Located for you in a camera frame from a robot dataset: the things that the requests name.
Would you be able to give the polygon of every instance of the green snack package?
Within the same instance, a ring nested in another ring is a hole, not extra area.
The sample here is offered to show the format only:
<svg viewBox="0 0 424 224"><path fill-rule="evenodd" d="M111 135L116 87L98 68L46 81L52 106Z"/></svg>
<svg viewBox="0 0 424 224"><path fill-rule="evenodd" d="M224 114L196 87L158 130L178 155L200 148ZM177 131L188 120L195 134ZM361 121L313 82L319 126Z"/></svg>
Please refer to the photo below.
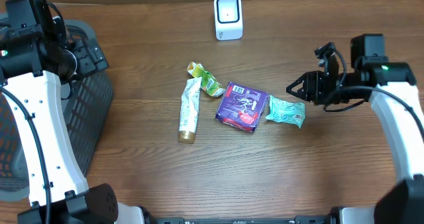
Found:
<svg viewBox="0 0 424 224"><path fill-rule="evenodd" d="M287 123L302 126L305 119L305 104L283 101L270 95L271 112L265 118L277 123Z"/></svg>
<svg viewBox="0 0 424 224"><path fill-rule="evenodd" d="M212 97L220 97L225 88L217 81L217 79L201 64L190 62L187 67L187 72L194 78L201 78L201 88L203 91Z"/></svg>

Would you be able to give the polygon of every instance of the barcode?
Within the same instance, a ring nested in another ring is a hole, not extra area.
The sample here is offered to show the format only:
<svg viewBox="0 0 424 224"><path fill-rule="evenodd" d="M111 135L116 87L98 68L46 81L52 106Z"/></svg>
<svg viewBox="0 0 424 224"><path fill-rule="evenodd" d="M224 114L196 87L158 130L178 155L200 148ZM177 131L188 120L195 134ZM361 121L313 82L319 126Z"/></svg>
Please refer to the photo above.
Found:
<svg viewBox="0 0 424 224"><path fill-rule="evenodd" d="M301 121L303 119L303 116L302 115L295 115L294 119L298 119L298 120Z"/></svg>
<svg viewBox="0 0 424 224"><path fill-rule="evenodd" d="M206 90L208 90L213 85L213 79L209 78L209 81L206 84Z"/></svg>
<svg viewBox="0 0 424 224"><path fill-rule="evenodd" d="M233 91L243 94L244 88L234 85Z"/></svg>

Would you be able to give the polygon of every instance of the purple box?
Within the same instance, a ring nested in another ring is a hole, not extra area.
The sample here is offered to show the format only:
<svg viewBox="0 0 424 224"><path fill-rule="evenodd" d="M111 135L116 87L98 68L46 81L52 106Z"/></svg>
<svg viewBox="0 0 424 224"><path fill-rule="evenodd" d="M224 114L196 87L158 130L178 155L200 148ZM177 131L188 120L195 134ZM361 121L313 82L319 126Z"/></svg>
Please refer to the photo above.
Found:
<svg viewBox="0 0 424 224"><path fill-rule="evenodd" d="M215 118L227 125L253 132L268 104L268 94L229 82Z"/></svg>

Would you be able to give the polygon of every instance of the gray plastic basket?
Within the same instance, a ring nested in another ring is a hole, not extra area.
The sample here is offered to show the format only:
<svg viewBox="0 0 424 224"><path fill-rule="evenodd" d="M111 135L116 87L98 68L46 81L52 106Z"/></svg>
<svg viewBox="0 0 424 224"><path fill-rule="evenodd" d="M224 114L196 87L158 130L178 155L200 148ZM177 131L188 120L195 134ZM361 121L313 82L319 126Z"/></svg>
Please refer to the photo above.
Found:
<svg viewBox="0 0 424 224"><path fill-rule="evenodd" d="M84 30L87 43L98 47L93 30L79 21L66 21ZM74 94L62 101L65 124L72 149L83 175L87 174L112 103L112 83L106 72L97 72L73 83ZM62 86L62 97L70 91ZM28 170L12 111L0 95L0 200L19 201L29 195Z"/></svg>

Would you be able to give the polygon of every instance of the white device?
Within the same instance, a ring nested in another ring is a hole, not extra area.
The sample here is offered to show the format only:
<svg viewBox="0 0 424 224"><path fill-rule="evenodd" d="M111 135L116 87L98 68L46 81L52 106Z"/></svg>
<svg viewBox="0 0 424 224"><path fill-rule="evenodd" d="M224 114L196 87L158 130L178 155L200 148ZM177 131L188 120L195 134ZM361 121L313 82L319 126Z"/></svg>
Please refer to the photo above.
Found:
<svg viewBox="0 0 424 224"><path fill-rule="evenodd" d="M217 39L240 39L243 36L241 0L214 0L213 8Z"/></svg>

